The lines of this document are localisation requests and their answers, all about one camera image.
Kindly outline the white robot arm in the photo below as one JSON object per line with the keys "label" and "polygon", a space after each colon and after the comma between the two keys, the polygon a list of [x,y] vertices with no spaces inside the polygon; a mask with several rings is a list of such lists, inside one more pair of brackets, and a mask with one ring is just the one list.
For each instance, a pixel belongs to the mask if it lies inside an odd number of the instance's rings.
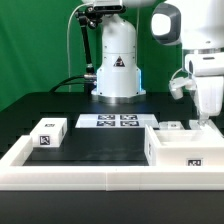
{"label": "white robot arm", "polygon": [[[82,0],[87,17],[102,17],[102,65],[97,71],[99,100],[129,99],[141,92],[135,62],[136,31],[119,14],[156,0]],[[188,89],[201,121],[220,114],[224,96],[224,0],[165,0],[152,13],[151,33],[166,46],[182,47],[183,78],[172,78],[172,96]]]}

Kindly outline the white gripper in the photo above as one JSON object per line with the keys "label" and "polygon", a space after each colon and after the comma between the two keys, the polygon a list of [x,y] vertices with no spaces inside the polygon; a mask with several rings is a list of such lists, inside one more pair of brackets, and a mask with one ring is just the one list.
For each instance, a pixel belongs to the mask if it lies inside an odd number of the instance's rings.
{"label": "white gripper", "polygon": [[224,95],[224,53],[187,54],[185,70],[196,90],[194,102],[198,109],[198,123],[205,126],[209,116],[218,116]]}

